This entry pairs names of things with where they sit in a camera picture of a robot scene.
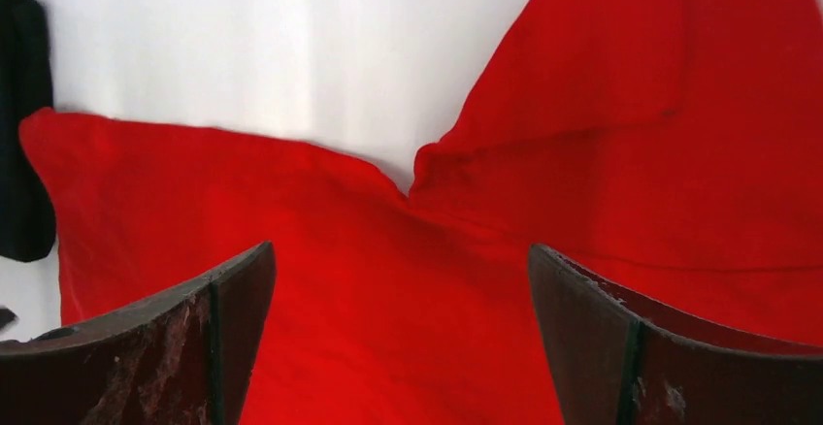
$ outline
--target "red pillow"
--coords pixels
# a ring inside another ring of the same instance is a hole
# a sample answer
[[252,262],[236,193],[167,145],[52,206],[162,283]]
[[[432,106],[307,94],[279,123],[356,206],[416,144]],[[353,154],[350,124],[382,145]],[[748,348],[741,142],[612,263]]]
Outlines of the red pillow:
[[244,423],[560,423],[526,242],[303,143],[49,110],[22,138],[57,210],[65,323],[275,243]]
[[823,344],[821,139],[815,0],[531,0],[410,203]]

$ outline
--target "red fabric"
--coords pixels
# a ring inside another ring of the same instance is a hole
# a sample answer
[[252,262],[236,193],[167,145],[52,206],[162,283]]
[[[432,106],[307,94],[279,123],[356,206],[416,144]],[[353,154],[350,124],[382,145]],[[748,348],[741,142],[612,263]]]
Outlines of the red fabric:
[[[646,0],[625,27],[615,18],[588,33],[568,29],[570,16],[588,21],[579,1],[527,5],[454,129],[418,154],[411,203],[549,243],[703,317],[823,344],[815,1]],[[641,32],[657,18],[670,29],[672,16],[685,39]],[[629,39],[610,31],[635,29],[647,52],[614,56]],[[555,41],[572,38],[609,45],[558,63]],[[678,77],[664,77],[677,61]],[[615,93],[646,93],[654,104],[638,106],[652,116],[622,116]],[[577,114],[589,124],[573,125]]]
[[813,0],[532,0],[408,200],[303,143],[42,111],[64,322],[273,241],[254,425],[559,423],[537,241],[823,344],[821,47]]
[[558,423],[524,242],[412,211],[374,166],[303,143],[50,111],[23,137],[66,323],[275,243],[243,423]]

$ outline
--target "black bag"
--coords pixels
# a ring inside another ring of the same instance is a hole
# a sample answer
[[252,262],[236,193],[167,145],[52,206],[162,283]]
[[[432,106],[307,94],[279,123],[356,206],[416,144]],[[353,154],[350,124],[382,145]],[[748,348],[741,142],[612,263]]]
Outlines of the black bag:
[[54,245],[54,209],[20,146],[20,122],[52,105],[46,13],[0,0],[0,256],[30,262]]

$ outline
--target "white wall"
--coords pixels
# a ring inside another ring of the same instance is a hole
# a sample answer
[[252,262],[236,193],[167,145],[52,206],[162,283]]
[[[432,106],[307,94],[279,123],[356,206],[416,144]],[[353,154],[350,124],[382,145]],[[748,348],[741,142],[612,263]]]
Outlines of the white wall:
[[[402,188],[527,0],[41,0],[55,104],[310,140]],[[59,324],[55,259],[0,260],[26,339]]]

